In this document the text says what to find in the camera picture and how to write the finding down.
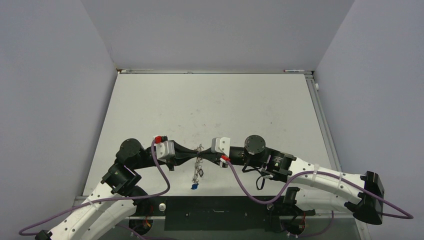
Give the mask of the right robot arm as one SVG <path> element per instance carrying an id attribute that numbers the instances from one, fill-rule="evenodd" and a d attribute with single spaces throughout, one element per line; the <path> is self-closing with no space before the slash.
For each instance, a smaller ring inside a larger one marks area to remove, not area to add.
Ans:
<path id="1" fill-rule="evenodd" d="M 283 183 L 314 188 L 303 196 L 292 194 L 283 199 L 282 207 L 289 214 L 300 209 L 351 212 L 353 217 L 371 225 L 383 222 L 384 187 L 377 173 L 353 174 L 309 163 L 292 154 L 266 146 L 259 135 L 251 135 L 243 147 L 230 145 L 230 138 L 213 138 L 211 148 L 198 153 L 221 167 L 227 163 L 258 169 L 261 176 Z"/>

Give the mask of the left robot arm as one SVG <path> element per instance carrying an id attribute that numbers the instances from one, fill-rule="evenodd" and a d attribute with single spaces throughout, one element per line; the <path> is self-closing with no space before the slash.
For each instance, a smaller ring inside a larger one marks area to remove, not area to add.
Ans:
<path id="1" fill-rule="evenodd" d="M 91 194 L 78 206 L 63 211 L 68 217 L 50 230 L 35 234 L 36 240 L 98 240 L 124 218 L 148 211 L 149 200 L 167 193 L 171 184 L 160 165 L 170 170 L 200 155 L 166 136 L 157 136 L 144 148 L 135 138 L 124 140 L 107 170 Z M 138 182 L 137 169 L 156 167 L 164 177 L 166 189 L 148 194 Z"/>

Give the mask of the metal disc keyring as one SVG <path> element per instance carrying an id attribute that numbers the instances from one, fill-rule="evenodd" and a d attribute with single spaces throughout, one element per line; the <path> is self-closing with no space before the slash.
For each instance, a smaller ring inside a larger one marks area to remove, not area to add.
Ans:
<path id="1" fill-rule="evenodd" d="M 197 150 L 198 152 L 201 152 L 204 149 L 204 147 L 200 144 L 195 150 Z M 194 174 L 192 177 L 192 183 L 193 184 L 198 184 L 199 183 L 199 178 L 201 178 L 198 175 L 198 171 L 199 169 L 202 169 L 202 163 L 203 163 L 203 159 L 199 158 L 200 155 L 197 156 L 197 158 L 195 159 L 195 164 L 194 164 Z"/>

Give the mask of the key with blue tag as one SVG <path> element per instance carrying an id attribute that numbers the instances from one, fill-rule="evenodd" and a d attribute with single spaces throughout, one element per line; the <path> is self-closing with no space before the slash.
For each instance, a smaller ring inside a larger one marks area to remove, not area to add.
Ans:
<path id="1" fill-rule="evenodd" d="M 199 186 L 199 184 L 198 183 L 194 183 L 194 184 L 192 184 L 192 186 L 191 186 L 191 190 L 196 190 L 197 188 L 198 188 L 198 186 Z"/>

